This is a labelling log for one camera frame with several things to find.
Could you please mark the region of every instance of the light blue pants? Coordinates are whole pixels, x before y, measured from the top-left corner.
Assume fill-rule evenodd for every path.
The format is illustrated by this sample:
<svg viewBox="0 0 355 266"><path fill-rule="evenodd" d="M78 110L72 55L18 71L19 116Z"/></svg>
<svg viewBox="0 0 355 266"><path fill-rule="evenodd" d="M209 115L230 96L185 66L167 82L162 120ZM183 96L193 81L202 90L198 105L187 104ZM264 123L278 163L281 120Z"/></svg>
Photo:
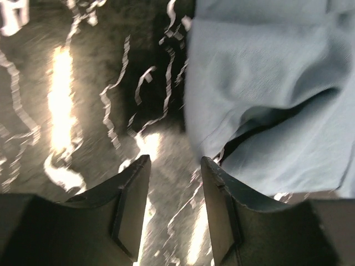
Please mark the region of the light blue pants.
<svg viewBox="0 0 355 266"><path fill-rule="evenodd" d="M355 0L197 0L186 128L198 159L266 194L355 197ZM292 116L288 110L294 110Z"/></svg>

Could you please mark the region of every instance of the wet floor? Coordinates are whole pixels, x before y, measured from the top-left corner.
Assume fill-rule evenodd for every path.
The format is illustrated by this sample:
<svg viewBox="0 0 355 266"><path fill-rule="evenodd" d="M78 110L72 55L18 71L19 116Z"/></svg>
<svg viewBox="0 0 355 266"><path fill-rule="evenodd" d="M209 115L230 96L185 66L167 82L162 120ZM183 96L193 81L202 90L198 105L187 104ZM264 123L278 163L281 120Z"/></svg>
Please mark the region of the wet floor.
<svg viewBox="0 0 355 266"><path fill-rule="evenodd" d="M21 1L0 37L2 192L65 201L150 154L139 265L211 265L182 108L193 2Z"/></svg>

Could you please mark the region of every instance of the light blue fabric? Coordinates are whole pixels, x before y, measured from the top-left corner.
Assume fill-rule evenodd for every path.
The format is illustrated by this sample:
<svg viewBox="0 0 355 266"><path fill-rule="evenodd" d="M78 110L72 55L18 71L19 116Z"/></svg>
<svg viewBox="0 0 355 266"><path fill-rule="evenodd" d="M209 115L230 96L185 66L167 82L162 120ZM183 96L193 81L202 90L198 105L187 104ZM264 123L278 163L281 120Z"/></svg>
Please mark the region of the light blue fabric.
<svg viewBox="0 0 355 266"><path fill-rule="evenodd" d="M355 197L353 7L355 0L197 0L185 115L198 159L280 122L222 167L266 195L340 188Z"/></svg>

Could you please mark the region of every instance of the shiny floor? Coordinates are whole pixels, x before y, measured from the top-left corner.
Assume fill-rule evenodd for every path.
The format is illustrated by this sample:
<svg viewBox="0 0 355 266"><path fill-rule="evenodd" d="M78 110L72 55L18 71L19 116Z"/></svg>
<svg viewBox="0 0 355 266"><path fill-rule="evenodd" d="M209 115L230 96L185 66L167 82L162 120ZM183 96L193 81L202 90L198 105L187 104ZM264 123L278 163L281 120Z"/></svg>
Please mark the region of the shiny floor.
<svg viewBox="0 0 355 266"><path fill-rule="evenodd" d="M168 1L32 1L28 13L27 5L20 0L2 19L2 192L65 201L148 153L137 265L211 265L201 177L182 119L192 1L175 5L170 28Z"/></svg>

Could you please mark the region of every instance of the dark floor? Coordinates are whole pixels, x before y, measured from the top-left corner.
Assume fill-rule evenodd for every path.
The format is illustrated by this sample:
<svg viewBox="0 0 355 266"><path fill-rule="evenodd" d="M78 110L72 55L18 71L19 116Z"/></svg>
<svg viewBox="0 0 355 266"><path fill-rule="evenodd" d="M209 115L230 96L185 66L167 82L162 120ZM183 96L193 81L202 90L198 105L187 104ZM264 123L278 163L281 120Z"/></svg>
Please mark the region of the dark floor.
<svg viewBox="0 0 355 266"><path fill-rule="evenodd" d="M197 164L182 119L184 84L175 82L186 59L186 31L180 26L182 38L173 36L159 45L170 23L168 0L126 2L107 1L93 9L98 24L91 26L82 20L69 53L62 46L75 20L72 11L88 14L85 9L89 5L83 7L84 1L72 11L59 0L32 1L29 23L16 34L1 36L0 49L7 58L0 55L2 191L31 192L65 201L80 189L115 175L123 162L134 160L140 152L149 153L153 169L139 265L211 265L201 178L194 174ZM192 17L193 6L192 1L185 0L175 5L177 18L172 32L182 17ZM128 45L129 62L123 79L101 94L108 84L117 82ZM173 53L170 78L168 66ZM142 102L137 106L139 79L151 66L156 70L146 76L140 88ZM128 134L163 116L170 82L167 115L138 137ZM117 139L108 136L104 118L105 122L112 121Z"/></svg>

